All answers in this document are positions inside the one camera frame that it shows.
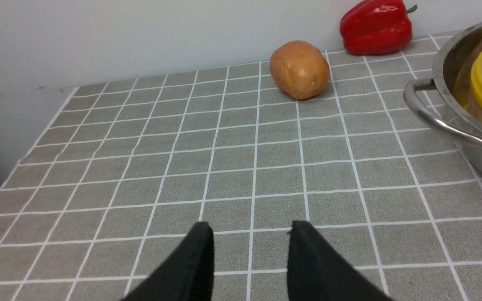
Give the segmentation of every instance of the stainless steel pot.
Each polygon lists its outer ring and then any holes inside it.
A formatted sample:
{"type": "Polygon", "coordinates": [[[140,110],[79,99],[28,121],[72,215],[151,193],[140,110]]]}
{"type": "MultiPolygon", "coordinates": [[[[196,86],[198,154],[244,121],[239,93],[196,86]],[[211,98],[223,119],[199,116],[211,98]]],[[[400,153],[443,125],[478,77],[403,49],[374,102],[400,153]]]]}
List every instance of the stainless steel pot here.
{"type": "Polygon", "coordinates": [[[481,51],[482,23],[479,23],[455,35],[440,49],[434,59],[433,78],[409,82],[404,99],[417,118],[453,139],[482,171],[482,123],[463,109],[470,95],[470,70],[481,51]],[[444,100],[442,117],[430,111],[416,95],[417,91],[434,89],[444,100]]]}

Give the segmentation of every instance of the pot handle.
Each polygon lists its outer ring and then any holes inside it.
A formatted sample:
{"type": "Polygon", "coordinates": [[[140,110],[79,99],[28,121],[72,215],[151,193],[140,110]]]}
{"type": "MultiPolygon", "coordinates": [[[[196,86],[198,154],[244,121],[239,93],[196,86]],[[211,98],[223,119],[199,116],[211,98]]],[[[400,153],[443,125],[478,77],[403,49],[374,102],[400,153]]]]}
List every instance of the pot handle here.
{"type": "Polygon", "coordinates": [[[423,123],[427,124],[433,130],[448,135],[449,137],[458,140],[461,143],[473,145],[482,148],[482,138],[469,133],[463,132],[458,128],[449,125],[444,122],[438,116],[436,116],[429,108],[424,105],[419,97],[416,95],[416,91],[422,90],[435,90],[436,85],[432,78],[421,78],[410,81],[406,86],[403,93],[405,103],[409,109],[417,116],[423,123]]]}

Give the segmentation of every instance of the pot rim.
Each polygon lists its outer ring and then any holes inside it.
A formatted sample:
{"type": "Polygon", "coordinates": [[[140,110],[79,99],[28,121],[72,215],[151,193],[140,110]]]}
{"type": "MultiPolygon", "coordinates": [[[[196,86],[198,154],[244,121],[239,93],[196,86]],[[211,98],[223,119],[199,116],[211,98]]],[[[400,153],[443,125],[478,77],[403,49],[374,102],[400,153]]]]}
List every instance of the pot rim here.
{"type": "Polygon", "coordinates": [[[440,48],[433,62],[433,79],[436,89],[450,108],[457,113],[463,120],[473,126],[482,133],[482,123],[471,116],[464,108],[457,103],[451,92],[449,91],[446,81],[444,80],[444,62],[449,52],[460,42],[465,36],[472,32],[482,29],[482,22],[470,26],[465,30],[455,34],[446,44],[440,48]]]}

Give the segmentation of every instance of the bell pepper stem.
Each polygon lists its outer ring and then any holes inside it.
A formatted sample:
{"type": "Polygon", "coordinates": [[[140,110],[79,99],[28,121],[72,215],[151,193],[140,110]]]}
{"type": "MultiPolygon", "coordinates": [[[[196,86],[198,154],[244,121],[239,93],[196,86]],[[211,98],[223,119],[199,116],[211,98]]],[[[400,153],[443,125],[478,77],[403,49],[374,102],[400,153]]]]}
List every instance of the bell pepper stem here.
{"type": "Polygon", "coordinates": [[[417,6],[417,5],[414,5],[413,7],[409,8],[409,9],[407,10],[407,15],[408,15],[409,13],[411,13],[411,12],[415,12],[415,10],[417,10],[417,9],[418,9],[418,6],[417,6]]]}

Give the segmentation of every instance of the grid tablecloth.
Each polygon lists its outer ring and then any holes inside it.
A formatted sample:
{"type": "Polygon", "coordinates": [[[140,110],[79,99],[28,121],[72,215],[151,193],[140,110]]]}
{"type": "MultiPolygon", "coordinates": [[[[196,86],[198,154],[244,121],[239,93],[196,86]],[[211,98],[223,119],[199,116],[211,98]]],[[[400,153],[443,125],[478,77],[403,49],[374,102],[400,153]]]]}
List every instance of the grid tablecloth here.
{"type": "Polygon", "coordinates": [[[0,189],[0,300],[116,300],[200,220],[215,300],[286,300],[294,219],[396,300],[482,300],[482,173],[402,98],[450,35],[325,51],[306,102],[268,61],[79,88],[0,189]]]}

